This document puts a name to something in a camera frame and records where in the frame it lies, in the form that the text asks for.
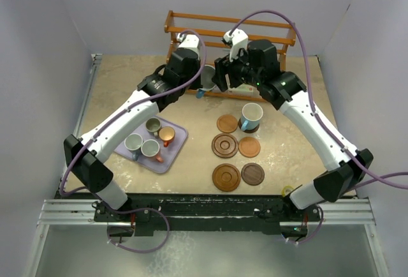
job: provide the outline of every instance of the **beige countertop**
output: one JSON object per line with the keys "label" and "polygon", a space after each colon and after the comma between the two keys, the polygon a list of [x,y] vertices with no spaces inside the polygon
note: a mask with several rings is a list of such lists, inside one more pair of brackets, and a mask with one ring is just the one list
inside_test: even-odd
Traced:
{"label": "beige countertop", "polygon": [[[164,62],[164,56],[103,56],[80,134],[88,132],[115,111],[144,76],[153,73]],[[317,58],[310,57],[309,63],[315,102],[334,123]],[[287,58],[286,67],[305,82],[302,58]],[[167,173],[156,174],[116,153],[105,165],[128,193],[225,193],[220,192],[212,182],[213,170],[222,163],[233,164],[241,170],[246,163],[254,162],[265,170],[265,180],[260,185],[250,186],[241,181],[235,191],[229,192],[234,194],[281,194],[284,186],[296,188],[324,172],[319,156],[298,128],[268,103],[259,103],[264,116],[259,130],[252,134],[261,144],[258,156],[246,158],[239,152],[227,159],[216,156],[211,150],[211,141],[220,133],[216,126],[218,117],[233,114],[239,118],[247,102],[206,96],[198,100],[193,95],[185,94],[159,114],[184,127],[189,134]],[[232,134],[238,141],[251,136],[239,129]],[[78,186],[81,186],[80,181],[70,174],[66,189]]]}

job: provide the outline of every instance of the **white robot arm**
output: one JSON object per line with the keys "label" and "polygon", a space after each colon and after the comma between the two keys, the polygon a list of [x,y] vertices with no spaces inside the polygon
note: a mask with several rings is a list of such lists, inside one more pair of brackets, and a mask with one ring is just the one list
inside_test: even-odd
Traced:
{"label": "white robot arm", "polygon": [[[256,87],[266,101],[298,127],[318,153],[327,171],[290,193],[288,201],[291,204],[297,209],[305,209],[319,202],[336,201],[364,176],[344,149],[353,153],[366,167],[373,160],[371,152],[368,149],[359,151],[346,140],[316,105],[316,111],[312,111],[306,86],[294,73],[281,71],[277,50],[272,43],[255,40],[246,45],[245,37],[246,34],[240,29],[234,30],[231,36],[230,31],[224,35],[224,42],[231,47],[231,52],[215,60],[213,81],[222,91],[228,88],[225,75],[229,77],[230,87],[243,83]],[[340,148],[321,127],[314,117],[315,113],[319,113],[329,131],[342,141],[344,148]]]}
{"label": "white robot arm", "polygon": [[[73,173],[89,191],[97,194],[112,209],[123,211],[129,209],[126,205],[128,196],[115,182],[112,172],[103,165],[104,162],[132,131],[169,104],[176,102],[184,94],[185,89],[155,100],[154,95],[175,89],[190,80],[200,67],[199,39],[193,34],[179,36],[178,39],[181,43],[171,55],[168,64],[158,67],[153,74],[144,78],[137,90],[114,113],[79,139],[70,135],[64,141],[67,165],[88,141],[93,141],[85,150],[82,158],[74,165]],[[131,108],[140,100],[146,101]],[[95,133],[124,110],[126,113],[94,139]]]}

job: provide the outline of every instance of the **cup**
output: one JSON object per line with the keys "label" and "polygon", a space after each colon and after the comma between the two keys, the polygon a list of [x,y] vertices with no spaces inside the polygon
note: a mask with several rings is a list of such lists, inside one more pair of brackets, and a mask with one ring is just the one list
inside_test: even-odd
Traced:
{"label": "cup", "polygon": [[263,116],[262,107],[257,103],[247,103],[242,108],[241,115],[241,130],[252,130],[255,129],[261,122]]}
{"label": "cup", "polygon": [[163,127],[159,131],[159,138],[163,141],[163,145],[168,147],[174,141],[176,131],[172,127]]}
{"label": "cup", "polygon": [[159,136],[159,130],[161,128],[161,123],[159,119],[152,117],[146,122],[146,130],[156,138]]}
{"label": "cup", "polygon": [[143,142],[141,150],[145,157],[157,160],[160,163],[164,162],[163,158],[160,156],[160,144],[158,141],[147,140]]}
{"label": "cup", "polygon": [[142,154],[143,138],[137,133],[132,133],[125,139],[125,147],[132,153],[132,159],[136,161]]}
{"label": "cup", "polygon": [[213,90],[215,88],[215,83],[212,81],[212,77],[215,75],[215,68],[209,64],[204,66],[201,73],[201,88],[197,90],[196,97],[201,98],[204,96],[205,92]]}

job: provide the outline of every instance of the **purple tray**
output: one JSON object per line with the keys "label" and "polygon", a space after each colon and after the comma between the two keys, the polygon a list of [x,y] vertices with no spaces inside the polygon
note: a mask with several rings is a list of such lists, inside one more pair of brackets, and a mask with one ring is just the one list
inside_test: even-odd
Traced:
{"label": "purple tray", "polygon": [[[187,139],[188,132],[185,128],[180,127],[179,125],[176,125],[172,122],[162,119],[161,117],[158,117],[158,116],[155,116],[155,117],[160,120],[162,127],[167,127],[167,126],[173,127],[174,130],[176,131],[176,137],[174,141],[168,147],[164,147],[163,141],[161,141],[159,138],[155,138],[149,132],[147,132],[145,128],[146,122],[144,122],[142,125],[137,127],[133,133],[140,134],[143,137],[143,141],[150,140],[150,139],[157,140],[160,144],[160,155],[163,158],[164,162],[159,163],[158,161],[150,160],[149,158],[146,158],[143,155],[140,155],[139,158],[136,160],[136,162],[143,165],[144,167],[147,167],[149,170],[152,170],[153,172],[156,172],[158,174],[163,174],[167,172],[168,169],[171,167],[174,159],[177,157],[179,151],[183,147],[184,142]],[[118,147],[116,147],[115,152],[129,160],[132,160],[132,154],[130,151],[126,149],[124,141],[120,143]]]}

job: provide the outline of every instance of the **wooden coaster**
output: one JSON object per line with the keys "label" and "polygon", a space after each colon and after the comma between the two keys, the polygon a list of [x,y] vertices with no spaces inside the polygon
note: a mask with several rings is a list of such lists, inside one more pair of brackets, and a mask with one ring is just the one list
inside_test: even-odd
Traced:
{"label": "wooden coaster", "polygon": [[241,182],[240,171],[231,164],[220,164],[212,172],[212,182],[221,191],[231,192]]}
{"label": "wooden coaster", "polygon": [[238,121],[235,116],[232,116],[231,114],[225,114],[218,118],[217,127],[221,132],[231,133],[237,130]]}
{"label": "wooden coaster", "polygon": [[[240,129],[241,129],[241,127],[242,127],[241,119],[238,121],[238,127],[239,127]],[[259,124],[258,124],[257,127],[255,127],[254,129],[252,129],[252,130],[245,130],[245,131],[243,131],[243,132],[245,132],[245,133],[254,133],[254,132],[257,132],[258,129],[259,129]]]}
{"label": "wooden coaster", "polygon": [[212,140],[211,148],[218,157],[231,158],[238,151],[238,141],[233,135],[220,133]]}
{"label": "wooden coaster", "polygon": [[265,178],[265,171],[256,163],[245,164],[241,170],[242,179],[251,186],[257,186]]}
{"label": "wooden coaster", "polygon": [[261,151],[261,144],[255,138],[245,137],[240,141],[238,148],[242,156],[253,158]]}

